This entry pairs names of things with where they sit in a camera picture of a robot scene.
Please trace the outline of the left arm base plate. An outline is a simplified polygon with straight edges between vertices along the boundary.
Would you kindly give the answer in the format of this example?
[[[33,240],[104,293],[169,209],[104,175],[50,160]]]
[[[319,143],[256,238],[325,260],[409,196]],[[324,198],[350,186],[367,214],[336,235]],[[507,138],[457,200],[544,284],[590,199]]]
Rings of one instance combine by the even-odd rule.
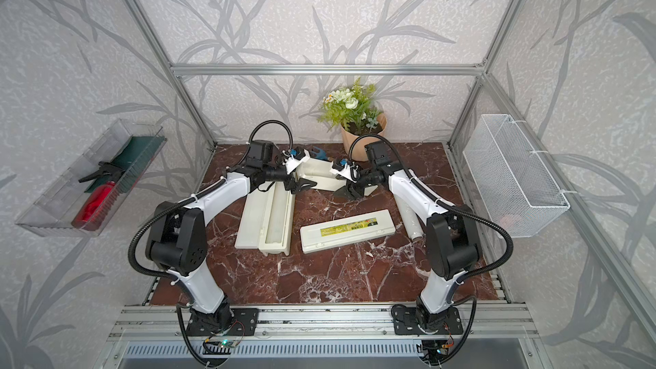
[[[186,333],[191,337],[221,335],[229,337],[252,337],[256,332],[259,309],[218,310],[214,314],[204,314],[191,309],[191,317]]]

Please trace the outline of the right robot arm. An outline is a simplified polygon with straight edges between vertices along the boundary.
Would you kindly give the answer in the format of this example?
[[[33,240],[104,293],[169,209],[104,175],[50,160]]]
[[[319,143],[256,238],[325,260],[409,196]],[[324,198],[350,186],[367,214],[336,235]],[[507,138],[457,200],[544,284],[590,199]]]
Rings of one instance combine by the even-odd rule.
[[[427,325],[454,306],[454,294],[481,256],[478,229],[467,206],[444,201],[409,169],[398,151],[384,140],[366,146],[370,167],[361,169],[343,159],[331,172],[346,180],[338,192],[349,199],[364,197],[368,186],[384,186],[408,205],[424,224],[430,276],[416,307],[418,320]]]

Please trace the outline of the plastic wrap roll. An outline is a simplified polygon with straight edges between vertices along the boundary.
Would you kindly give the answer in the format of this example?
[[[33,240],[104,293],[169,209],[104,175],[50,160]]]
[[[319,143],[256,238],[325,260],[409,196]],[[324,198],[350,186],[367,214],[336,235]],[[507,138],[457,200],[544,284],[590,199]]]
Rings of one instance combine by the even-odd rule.
[[[423,237],[422,223],[411,207],[398,195],[394,195],[401,220],[411,242]]]

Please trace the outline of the cream dispenser lid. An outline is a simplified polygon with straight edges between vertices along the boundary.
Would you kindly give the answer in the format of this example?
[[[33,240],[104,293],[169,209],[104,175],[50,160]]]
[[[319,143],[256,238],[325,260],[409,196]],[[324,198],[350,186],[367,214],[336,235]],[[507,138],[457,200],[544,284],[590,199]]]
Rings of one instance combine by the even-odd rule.
[[[387,237],[395,232],[396,226],[387,209],[300,229],[304,254]]]

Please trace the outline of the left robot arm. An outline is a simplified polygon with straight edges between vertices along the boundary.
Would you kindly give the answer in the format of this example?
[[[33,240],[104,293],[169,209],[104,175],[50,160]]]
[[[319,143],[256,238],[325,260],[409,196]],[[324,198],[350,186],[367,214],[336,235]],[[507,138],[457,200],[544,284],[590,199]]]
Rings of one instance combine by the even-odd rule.
[[[155,211],[145,256],[157,265],[159,273],[186,292],[191,310],[200,316],[215,321],[231,317],[227,296],[207,264],[208,223],[266,183],[280,183],[292,194],[312,185],[295,176],[310,158],[307,150],[291,147],[275,154],[274,148],[272,142],[251,142],[244,159],[227,169],[219,181],[181,202],[162,203]]]

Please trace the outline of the cream wrap dispenser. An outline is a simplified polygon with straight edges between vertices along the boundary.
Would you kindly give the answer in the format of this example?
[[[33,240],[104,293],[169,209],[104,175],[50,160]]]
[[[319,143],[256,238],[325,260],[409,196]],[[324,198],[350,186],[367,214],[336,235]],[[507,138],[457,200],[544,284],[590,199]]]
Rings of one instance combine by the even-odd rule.
[[[343,197],[343,187],[345,187],[347,180],[337,178],[335,175],[331,174],[331,164],[331,162],[324,162],[310,157],[307,162],[297,168],[294,174],[297,179],[307,179],[307,186],[310,189],[329,191],[332,192],[335,197],[347,199]],[[376,189],[377,186],[367,188],[367,196],[372,195]]]

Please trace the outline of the cream dispenser base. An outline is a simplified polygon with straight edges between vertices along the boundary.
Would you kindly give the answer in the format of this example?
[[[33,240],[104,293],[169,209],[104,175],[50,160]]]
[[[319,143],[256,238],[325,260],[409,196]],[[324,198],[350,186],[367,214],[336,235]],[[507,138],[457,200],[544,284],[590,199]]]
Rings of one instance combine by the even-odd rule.
[[[236,249],[258,249],[265,256],[290,254],[296,197],[277,182],[268,191],[255,190],[247,196]]]

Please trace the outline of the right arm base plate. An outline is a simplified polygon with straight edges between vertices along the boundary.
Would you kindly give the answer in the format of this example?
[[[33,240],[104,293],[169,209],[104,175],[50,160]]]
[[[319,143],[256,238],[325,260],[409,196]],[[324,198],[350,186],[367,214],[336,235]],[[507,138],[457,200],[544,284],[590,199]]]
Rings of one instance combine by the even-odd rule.
[[[394,332],[399,336],[462,335],[464,328],[456,307],[430,314],[424,307],[396,304],[391,308]]]

